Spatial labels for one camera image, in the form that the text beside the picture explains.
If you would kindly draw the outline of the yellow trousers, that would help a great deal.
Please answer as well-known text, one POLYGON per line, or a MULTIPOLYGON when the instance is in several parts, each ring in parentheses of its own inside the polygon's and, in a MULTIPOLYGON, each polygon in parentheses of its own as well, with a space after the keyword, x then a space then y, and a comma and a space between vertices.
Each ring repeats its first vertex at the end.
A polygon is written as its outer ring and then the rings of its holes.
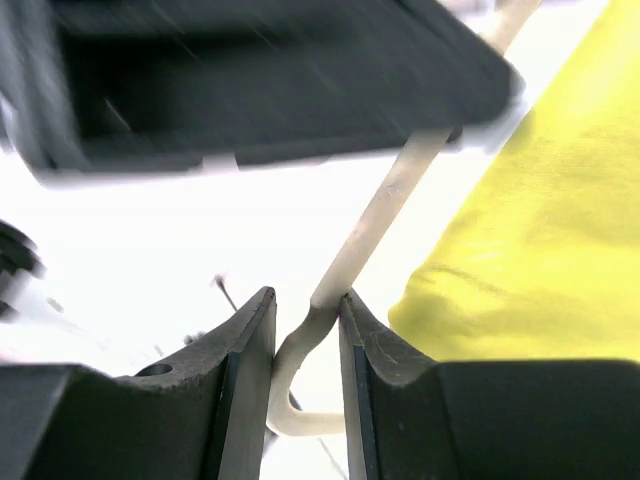
POLYGON ((410 276, 439 360, 639 356, 639 5, 612 1, 410 276))

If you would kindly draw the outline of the beige trouser hanger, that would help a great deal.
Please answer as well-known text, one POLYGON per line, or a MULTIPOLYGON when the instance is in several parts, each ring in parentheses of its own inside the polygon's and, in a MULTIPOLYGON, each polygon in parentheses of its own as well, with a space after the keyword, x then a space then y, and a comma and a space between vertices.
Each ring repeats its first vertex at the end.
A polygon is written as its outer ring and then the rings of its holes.
POLYGON ((279 436, 318 437, 345 432, 342 413, 301 411, 289 392, 299 368, 332 330, 348 293, 428 167, 452 136, 452 127, 410 137, 310 299, 301 324, 283 341, 272 363, 267 427, 279 436))

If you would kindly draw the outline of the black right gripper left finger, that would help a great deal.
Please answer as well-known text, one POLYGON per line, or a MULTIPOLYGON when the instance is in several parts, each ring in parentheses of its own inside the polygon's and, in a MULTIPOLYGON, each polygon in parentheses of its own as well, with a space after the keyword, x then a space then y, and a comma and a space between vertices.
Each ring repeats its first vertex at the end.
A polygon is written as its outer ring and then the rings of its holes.
POLYGON ((255 479, 276 295, 134 376, 73 364, 1 370, 5 479, 255 479))

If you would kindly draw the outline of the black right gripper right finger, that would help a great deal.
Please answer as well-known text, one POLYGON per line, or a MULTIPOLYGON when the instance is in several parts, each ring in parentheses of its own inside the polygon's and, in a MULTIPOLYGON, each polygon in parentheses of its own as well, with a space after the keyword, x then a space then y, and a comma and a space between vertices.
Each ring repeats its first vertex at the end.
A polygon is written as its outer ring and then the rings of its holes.
POLYGON ((340 303, 349 474, 354 479, 635 479, 639 366, 632 361, 439 363, 340 303))

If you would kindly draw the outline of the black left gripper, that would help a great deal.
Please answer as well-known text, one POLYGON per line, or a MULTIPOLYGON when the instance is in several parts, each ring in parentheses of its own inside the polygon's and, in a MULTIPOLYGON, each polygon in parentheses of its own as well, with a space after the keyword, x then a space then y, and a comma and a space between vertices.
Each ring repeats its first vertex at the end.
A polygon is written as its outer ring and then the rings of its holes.
POLYGON ((37 173, 402 146, 497 118, 513 67, 436 1, 5 1, 1 93, 37 173))

